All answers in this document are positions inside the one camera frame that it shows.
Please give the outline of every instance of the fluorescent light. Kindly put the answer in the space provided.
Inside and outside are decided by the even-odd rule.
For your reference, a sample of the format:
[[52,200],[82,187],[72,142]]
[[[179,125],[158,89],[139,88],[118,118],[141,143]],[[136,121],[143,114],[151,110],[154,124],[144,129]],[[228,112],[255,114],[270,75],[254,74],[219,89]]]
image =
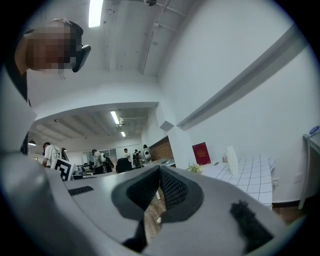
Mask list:
[[111,113],[111,115],[112,115],[112,117],[113,117],[113,120],[114,120],[115,124],[116,124],[116,125],[119,125],[120,122],[119,122],[119,120],[118,120],[118,117],[117,117],[116,112],[115,112],[115,111],[111,111],[110,113]]
[[100,26],[102,3],[103,0],[90,0],[89,28]]

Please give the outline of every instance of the ceiling light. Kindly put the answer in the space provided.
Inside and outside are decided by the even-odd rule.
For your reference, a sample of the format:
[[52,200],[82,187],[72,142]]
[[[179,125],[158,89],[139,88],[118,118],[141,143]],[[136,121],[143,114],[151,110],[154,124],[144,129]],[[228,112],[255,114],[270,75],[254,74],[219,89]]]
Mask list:
[[31,139],[31,140],[28,142],[28,145],[29,145],[29,146],[36,146],[36,142],[35,142],[33,139]]
[[118,117],[117,117],[116,112],[115,112],[115,111],[110,111],[110,113],[111,113],[111,115],[112,115],[112,117],[113,117],[113,120],[114,120],[115,124],[116,124],[116,125],[119,125],[120,122],[119,122],[119,120],[118,120]]
[[103,0],[90,0],[89,28],[100,26],[102,3]]

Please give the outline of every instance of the white shirt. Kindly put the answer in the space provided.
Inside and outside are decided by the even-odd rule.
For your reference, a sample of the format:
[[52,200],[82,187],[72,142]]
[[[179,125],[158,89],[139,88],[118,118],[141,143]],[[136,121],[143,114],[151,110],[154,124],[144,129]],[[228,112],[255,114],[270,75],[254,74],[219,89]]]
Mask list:
[[60,148],[55,145],[48,145],[45,148],[44,158],[48,158],[47,166],[54,165],[56,160],[59,158]]
[[130,153],[124,153],[124,158],[127,158],[129,160],[129,162],[131,163],[131,156]]
[[95,168],[102,166],[102,162],[99,161],[99,156],[100,156],[100,152],[99,151],[94,152],[94,154],[93,154],[94,165],[93,166]]

